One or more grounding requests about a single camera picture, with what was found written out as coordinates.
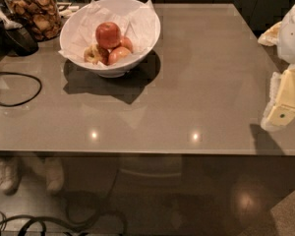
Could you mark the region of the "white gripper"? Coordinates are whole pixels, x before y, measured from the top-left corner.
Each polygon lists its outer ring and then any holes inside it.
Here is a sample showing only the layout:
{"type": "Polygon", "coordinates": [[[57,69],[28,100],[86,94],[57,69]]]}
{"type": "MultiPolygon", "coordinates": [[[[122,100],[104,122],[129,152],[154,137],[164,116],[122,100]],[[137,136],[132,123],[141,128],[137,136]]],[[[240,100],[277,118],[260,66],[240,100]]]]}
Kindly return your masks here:
{"type": "Polygon", "coordinates": [[[291,64],[270,79],[269,103],[261,127],[268,132],[282,130],[295,119],[295,4],[278,22],[258,38],[263,46],[276,46],[278,57],[291,64]]]}

